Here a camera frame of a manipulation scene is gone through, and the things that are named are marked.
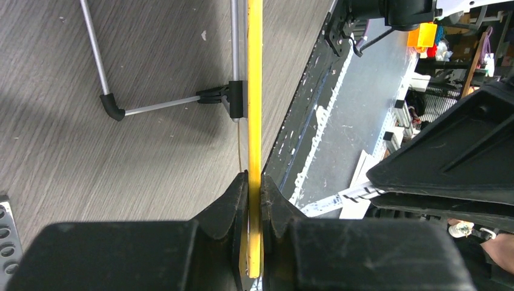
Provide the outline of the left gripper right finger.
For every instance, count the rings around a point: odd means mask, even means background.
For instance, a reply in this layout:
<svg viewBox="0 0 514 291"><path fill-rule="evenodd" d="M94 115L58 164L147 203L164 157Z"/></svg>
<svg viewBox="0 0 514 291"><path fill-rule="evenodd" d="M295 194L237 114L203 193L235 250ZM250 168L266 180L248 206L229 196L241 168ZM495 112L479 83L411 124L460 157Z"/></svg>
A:
<svg viewBox="0 0 514 291"><path fill-rule="evenodd" d="M264 290L474 290L453 241L411 219L308 218L261 181Z"/></svg>

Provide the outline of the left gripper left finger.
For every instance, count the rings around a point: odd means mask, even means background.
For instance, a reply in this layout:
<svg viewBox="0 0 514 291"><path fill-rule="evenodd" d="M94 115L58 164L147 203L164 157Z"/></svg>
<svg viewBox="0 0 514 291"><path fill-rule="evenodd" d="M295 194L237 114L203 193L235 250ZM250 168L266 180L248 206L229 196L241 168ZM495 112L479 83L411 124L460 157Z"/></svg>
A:
<svg viewBox="0 0 514 291"><path fill-rule="evenodd" d="M248 177L187 221L60 222L33 240L7 290L241 290Z"/></svg>

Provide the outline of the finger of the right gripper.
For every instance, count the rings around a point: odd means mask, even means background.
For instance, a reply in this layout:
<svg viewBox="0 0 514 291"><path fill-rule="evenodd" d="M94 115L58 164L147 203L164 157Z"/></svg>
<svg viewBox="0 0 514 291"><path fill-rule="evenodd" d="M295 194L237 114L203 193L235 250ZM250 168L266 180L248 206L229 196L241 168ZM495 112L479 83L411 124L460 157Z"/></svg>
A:
<svg viewBox="0 0 514 291"><path fill-rule="evenodd" d="M513 231L513 81L458 101L367 172L381 209Z"/></svg>

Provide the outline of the whiteboard marker pen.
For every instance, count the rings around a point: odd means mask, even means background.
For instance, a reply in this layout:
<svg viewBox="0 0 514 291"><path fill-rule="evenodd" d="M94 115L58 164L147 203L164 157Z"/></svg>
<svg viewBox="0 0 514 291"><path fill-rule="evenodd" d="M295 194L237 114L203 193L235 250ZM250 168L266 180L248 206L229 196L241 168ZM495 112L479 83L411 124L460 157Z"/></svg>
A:
<svg viewBox="0 0 514 291"><path fill-rule="evenodd" d="M370 181L367 181L307 204L300 211L309 218L314 218L341 210L339 219L363 219L371 204L371 199L385 193L386 191L376 188Z"/></svg>

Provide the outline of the yellow framed whiteboard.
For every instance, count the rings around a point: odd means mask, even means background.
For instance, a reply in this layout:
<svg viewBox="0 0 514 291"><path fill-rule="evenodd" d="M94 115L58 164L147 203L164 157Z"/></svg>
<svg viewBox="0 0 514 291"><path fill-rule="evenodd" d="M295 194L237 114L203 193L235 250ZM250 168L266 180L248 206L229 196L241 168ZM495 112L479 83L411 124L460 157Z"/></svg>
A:
<svg viewBox="0 0 514 291"><path fill-rule="evenodd" d="M258 278L264 268L264 243L261 226L261 129L262 129L262 43L263 2L231 1L232 80L227 85L203 90L197 95L140 107L121 109L110 90L95 27L87 1L80 2L98 72L106 114L116 121L126 116L173 107L190 102L223 104L233 122L238 123L239 169L248 174L247 222L244 225L241 254L246 258L239 267L249 278Z"/></svg>

